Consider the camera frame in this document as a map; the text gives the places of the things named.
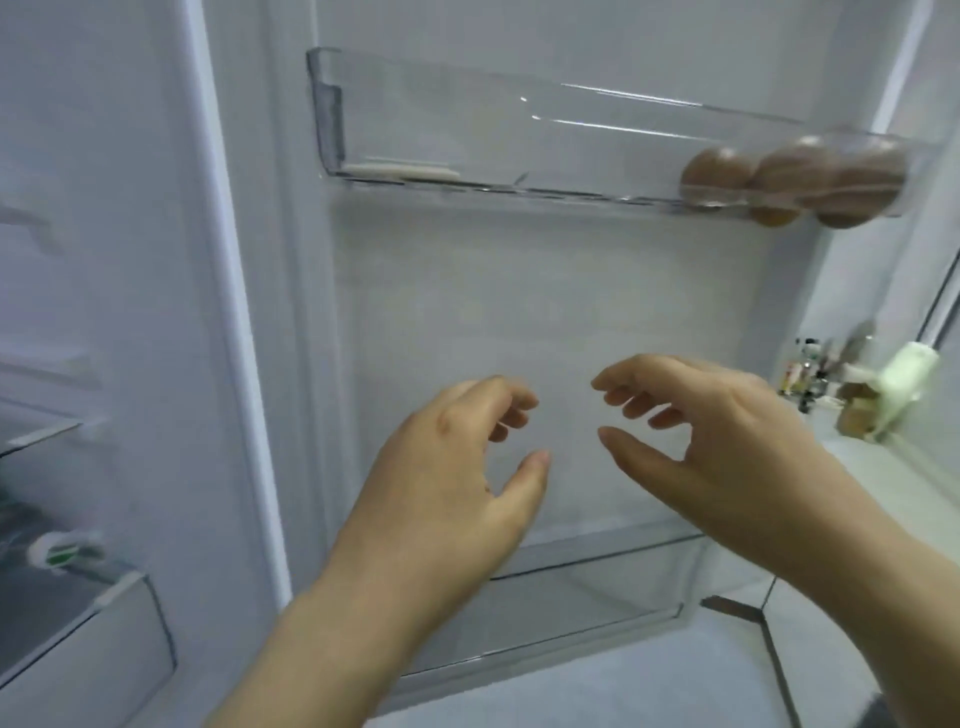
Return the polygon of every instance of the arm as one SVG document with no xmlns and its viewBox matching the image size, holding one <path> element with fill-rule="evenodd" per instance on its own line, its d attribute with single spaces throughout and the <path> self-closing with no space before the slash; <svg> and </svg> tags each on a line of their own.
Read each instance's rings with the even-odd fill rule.
<svg viewBox="0 0 960 728">
<path fill-rule="evenodd" d="M 615 427 L 621 470 L 716 541 L 793 584 L 851 637 L 904 726 L 960 716 L 960 569 L 907 534 L 765 382 L 640 355 L 593 386 L 649 426 L 688 423 L 682 462 Z"/>
<path fill-rule="evenodd" d="M 357 726 L 422 642 L 513 553 L 540 508 L 548 452 L 495 497 L 488 441 L 527 424 L 522 384 L 441 392 L 387 441 L 320 579 L 284 611 L 207 728 Z"/>
</svg>

